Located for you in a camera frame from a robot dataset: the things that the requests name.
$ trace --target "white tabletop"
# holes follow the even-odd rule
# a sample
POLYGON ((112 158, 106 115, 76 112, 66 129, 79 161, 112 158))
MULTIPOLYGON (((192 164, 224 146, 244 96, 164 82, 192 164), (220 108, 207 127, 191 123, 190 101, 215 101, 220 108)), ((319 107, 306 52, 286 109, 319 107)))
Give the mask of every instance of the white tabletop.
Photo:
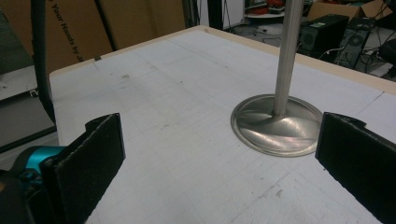
MULTIPOLYGON (((376 223, 314 154, 277 158, 238 140, 233 109, 274 93, 276 50, 217 34, 198 27, 51 75, 61 145, 91 119, 121 116, 126 160, 88 223, 376 223)), ((368 87, 349 80, 363 74, 298 57, 291 96, 396 142, 384 82, 368 87)))

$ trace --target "round metal base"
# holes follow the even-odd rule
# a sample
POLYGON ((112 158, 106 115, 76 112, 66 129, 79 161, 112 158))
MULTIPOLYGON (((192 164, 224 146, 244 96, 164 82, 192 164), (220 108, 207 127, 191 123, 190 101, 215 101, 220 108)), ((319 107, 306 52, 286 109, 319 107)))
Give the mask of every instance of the round metal base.
POLYGON ((233 131, 249 147, 273 156, 297 157, 317 148, 322 113, 311 104, 289 97, 286 113, 274 114, 273 94, 253 96, 231 116, 233 131))

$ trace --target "computer tower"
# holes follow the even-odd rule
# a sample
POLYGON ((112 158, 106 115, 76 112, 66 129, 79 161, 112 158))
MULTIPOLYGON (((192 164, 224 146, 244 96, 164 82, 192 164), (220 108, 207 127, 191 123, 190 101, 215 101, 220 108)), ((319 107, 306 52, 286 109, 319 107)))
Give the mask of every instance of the computer tower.
POLYGON ((361 51, 375 26, 373 18, 354 18, 346 28, 340 50, 334 63, 354 69, 361 51))
MULTIPOLYGON (((339 48, 348 21, 348 16, 329 14, 304 23, 300 30, 298 52, 322 59, 327 50, 339 48)), ((326 61, 332 63, 336 55, 335 51, 330 51, 326 61)))

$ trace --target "silver pole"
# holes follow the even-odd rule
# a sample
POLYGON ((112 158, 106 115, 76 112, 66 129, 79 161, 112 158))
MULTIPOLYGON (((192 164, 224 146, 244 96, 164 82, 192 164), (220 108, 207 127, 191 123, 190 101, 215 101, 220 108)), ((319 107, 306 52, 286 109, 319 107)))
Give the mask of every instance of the silver pole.
POLYGON ((274 100, 275 115, 283 115, 286 113, 286 104, 289 98, 291 74, 294 66, 303 8, 304 0, 286 1, 286 12, 283 22, 283 34, 277 68, 274 100))

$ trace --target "cardboard box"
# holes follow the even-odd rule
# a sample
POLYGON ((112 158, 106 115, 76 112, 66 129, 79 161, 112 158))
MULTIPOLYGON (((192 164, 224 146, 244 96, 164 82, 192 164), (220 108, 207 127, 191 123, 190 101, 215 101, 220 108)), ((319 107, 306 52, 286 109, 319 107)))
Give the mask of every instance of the cardboard box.
POLYGON ((354 17, 375 17, 377 20, 391 14, 392 11, 383 4, 382 0, 374 0, 360 7, 338 4, 327 4, 317 1, 312 4, 308 13, 308 20, 312 21, 328 14, 348 16, 349 20, 354 17))
POLYGON ((98 0, 115 49, 185 29, 181 0, 98 0))
MULTIPOLYGON (((0 8, 33 55, 30 0, 0 0, 0 8)), ((46 1, 47 74, 112 51, 94 0, 46 1)))

